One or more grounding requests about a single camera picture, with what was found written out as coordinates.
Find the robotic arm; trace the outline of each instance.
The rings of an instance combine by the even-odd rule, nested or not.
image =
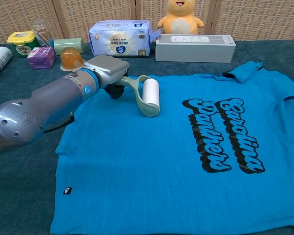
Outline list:
[[[121,97],[124,85],[120,80],[125,85],[128,82],[124,75],[129,66],[121,59],[99,55],[87,61],[82,69],[33,91],[31,98],[0,105],[0,154],[33,143],[50,123],[73,113],[100,88],[112,99]]]

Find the table surface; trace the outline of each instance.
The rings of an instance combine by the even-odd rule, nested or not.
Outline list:
[[[247,61],[263,62],[294,81],[294,41],[236,42],[231,63],[156,62],[155,46],[150,57],[123,58],[130,63],[130,76],[192,75],[229,71]],[[93,56],[89,46],[82,55]],[[33,90],[64,75],[60,57],[51,69],[33,70],[26,58],[13,55],[0,73],[0,104],[29,98]],[[48,235],[54,213],[55,149],[64,129],[46,133],[33,144],[0,155],[0,235]],[[294,228],[281,228],[260,235],[294,235]]]

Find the yellow container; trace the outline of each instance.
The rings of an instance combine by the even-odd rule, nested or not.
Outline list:
[[[12,45],[19,57],[27,57],[35,47],[39,47],[33,31],[14,32],[9,36],[7,42]]]

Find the purple box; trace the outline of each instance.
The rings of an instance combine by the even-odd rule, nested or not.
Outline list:
[[[52,47],[35,47],[27,57],[33,69],[50,69],[56,60]]]

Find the white adhesive roll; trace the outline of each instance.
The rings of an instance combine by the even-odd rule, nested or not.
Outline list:
[[[148,104],[155,104],[160,108],[159,83],[157,80],[149,78],[143,82],[142,100]]]

